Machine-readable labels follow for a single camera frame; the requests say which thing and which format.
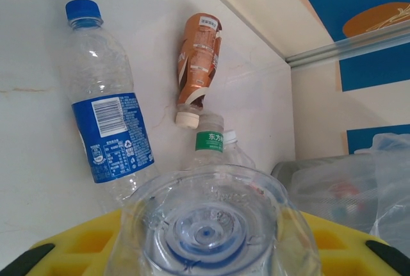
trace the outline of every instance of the plastic bag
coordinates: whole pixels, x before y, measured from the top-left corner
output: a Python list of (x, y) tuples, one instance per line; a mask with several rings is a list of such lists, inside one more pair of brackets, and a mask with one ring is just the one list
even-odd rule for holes
[(369, 149), (299, 170), (289, 197), (301, 211), (370, 232), (410, 256), (410, 134), (377, 134)]

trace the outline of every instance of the white bottle cap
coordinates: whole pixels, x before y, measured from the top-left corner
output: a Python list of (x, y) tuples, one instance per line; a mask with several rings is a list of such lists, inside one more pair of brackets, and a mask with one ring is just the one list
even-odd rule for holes
[(237, 142), (236, 133), (234, 130), (228, 130), (224, 132), (224, 145)]
[(175, 118), (175, 123), (179, 127), (187, 127), (189, 129), (196, 129), (199, 124), (199, 115), (188, 113), (186, 111), (179, 111)]

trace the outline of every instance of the barcode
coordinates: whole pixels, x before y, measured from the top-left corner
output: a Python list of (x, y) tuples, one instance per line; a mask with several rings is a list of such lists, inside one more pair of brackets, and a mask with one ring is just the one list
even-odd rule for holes
[(127, 131), (120, 98), (98, 100), (91, 105), (101, 138)]
[(210, 28), (213, 28), (214, 30), (217, 30), (218, 23), (217, 23), (217, 21), (215, 21), (212, 18), (200, 17), (199, 18), (199, 25), (205, 25), (205, 26), (208, 26)]

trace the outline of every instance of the brown bottle label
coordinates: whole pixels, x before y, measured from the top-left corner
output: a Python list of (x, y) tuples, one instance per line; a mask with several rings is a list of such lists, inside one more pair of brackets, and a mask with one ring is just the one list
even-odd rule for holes
[(218, 65), (222, 27), (207, 13), (197, 13), (186, 21), (183, 45), (178, 57), (178, 104), (202, 108), (202, 101)]

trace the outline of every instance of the blue bottle label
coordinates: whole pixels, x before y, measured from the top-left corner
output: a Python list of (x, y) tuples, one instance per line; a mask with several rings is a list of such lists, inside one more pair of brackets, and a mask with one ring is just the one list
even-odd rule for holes
[(135, 93), (72, 105), (95, 183), (111, 181), (154, 163)]

